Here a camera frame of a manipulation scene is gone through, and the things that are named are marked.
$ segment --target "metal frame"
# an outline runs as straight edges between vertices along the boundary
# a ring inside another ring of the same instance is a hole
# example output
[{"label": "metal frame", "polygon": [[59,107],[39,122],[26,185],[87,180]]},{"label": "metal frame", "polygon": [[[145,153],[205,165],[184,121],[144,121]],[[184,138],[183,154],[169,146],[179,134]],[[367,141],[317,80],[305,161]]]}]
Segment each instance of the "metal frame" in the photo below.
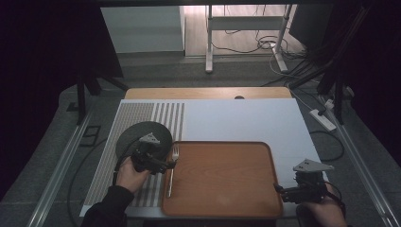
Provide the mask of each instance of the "metal frame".
[{"label": "metal frame", "polygon": [[395,216],[395,213],[392,210],[389,202],[387,201],[386,196],[377,184],[370,169],[366,166],[362,156],[360,156],[357,146],[355,146],[353,140],[351,139],[351,136],[348,134],[346,127],[340,124],[340,122],[337,120],[332,112],[329,111],[328,116],[330,120],[333,121],[334,124],[337,126],[337,132],[339,133],[341,141],[348,151],[348,157],[354,164],[357,174],[359,175],[362,183],[365,185],[365,189],[370,195],[371,200],[374,203],[378,214],[383,219],[384,224],[389,227],[400,226],[400,222]]},{"label": "metal frame", "polygon": [[28,227],[44,225],[44,221],[49,213],[54,199],[57,196],[57,193],[59,192],[62,181],[64,180],[64,176],[67,173],[68,167],[70,166],[71,161],[74,158],[75,152],[77,151],[79,141],[82,138],[86,126],[88,125],[89,120],[92,117],[94,106],[94,104],[91,104],[88,113],[82,119],[81,124],[76,127],[73,135],[68,141],[64,151],[61,154],[61,158],[59,159],[59,162],[57,163],[56,168],[54,169],[54,172],[50,180],[48,181],[47,186],[38,201],[38,204],[36,205],[36,208],[29,219],[29,222],[27,224]]},{"label": "metal frame", "polygon": [[209,5],[209,15],[207,16],[207,49],[206,49],[206,73],[213,72],[213,30],[279,30],[277,42],[272,49],[275,59],[282,73],[288,71],[283,60],[281,42],[291,13],[292,5],[289,5],[284,16],[226,16],[213,17],[213,5]]},{"label": "metal frame", "polygon": [[112,7],[161,7],[214,5],[283,5],[283,4],[331,4],[334,0],[97,0],[103,8]]}]

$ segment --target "sleeve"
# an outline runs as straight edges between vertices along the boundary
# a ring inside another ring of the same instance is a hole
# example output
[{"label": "sleeve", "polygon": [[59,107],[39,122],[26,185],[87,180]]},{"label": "sleeve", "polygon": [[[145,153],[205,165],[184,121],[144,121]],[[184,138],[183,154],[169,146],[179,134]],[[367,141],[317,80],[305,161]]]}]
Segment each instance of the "sleeve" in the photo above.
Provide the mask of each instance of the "sleeve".
[{"label": "sleeve", "polygon": [[125,210],[132,202],[132,193],[122,186],[111,186],[102,202],[94,204],[85,214],[81,227],[126,226]]}]

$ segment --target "wooden tray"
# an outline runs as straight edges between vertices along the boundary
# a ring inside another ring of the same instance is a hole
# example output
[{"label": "wooden tray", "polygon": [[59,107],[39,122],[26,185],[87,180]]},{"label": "wooden tray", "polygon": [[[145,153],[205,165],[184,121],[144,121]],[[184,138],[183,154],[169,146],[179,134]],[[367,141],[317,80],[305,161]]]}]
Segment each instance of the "wooden tray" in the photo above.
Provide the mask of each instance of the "wooden tray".
[{"label": "wooden tray", "polygon": [[180,158],[172,194],[162,210],[168,216],[278,218],[283,204],[268,145],[259,142],[176,142]]}]

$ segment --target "white tabletop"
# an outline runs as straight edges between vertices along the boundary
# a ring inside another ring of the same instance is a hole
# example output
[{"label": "white tabletop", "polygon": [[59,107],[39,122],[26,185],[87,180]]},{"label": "white tabletop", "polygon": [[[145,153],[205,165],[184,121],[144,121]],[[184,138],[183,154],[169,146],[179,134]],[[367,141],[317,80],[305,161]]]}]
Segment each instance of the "white tabletop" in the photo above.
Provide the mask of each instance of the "white tabletop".
[{"label": "white tabletop", "polygon": [[[81,211],[97,201],[101,201],[111,184],[115,158],[113,149],[116,139],[138,121],[153,120],[165,124],[176,141],[252,141],[264,142],[270,146],[277,179],[283,187],[296,186],[292,170],[305,158],[319,161],[304,119],[294,98],[265,99],[143,99],[127,100],[120,103],[106,145],[89,190],[87,200]],[[161,174],[152,176],[144,184],[144,191],[156,194],[155,201],[137,195],[126,213],[129,217],[168,218],[160,208],[157,195],[160,194]],[[296,205],[284,203],[283,217],[294,217]]]}]

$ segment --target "floor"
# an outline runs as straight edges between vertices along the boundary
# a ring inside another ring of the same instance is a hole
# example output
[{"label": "floor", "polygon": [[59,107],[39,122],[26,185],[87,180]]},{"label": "floor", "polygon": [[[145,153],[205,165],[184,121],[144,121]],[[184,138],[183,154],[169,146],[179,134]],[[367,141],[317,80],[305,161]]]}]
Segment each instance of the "floor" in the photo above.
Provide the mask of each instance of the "floor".
[{"label": "floor", "polygon": [[[296,6],[291,10],[288,27]],[[208,7],[184,7],[185,14],[185,56],[204,56],[207,48],[207,16]],[[244,6],[213,6],[213,16],[283,16],[286,7],[283,5],[244,5]],[[277,30],[214,30],[212,42],[215,55],[266,55],[270,54],[269,46],[264,44],[258,48],[258,41],[275,42]],[[300,52],[304,47],[286,31],[283,48],[292,52]]]}]

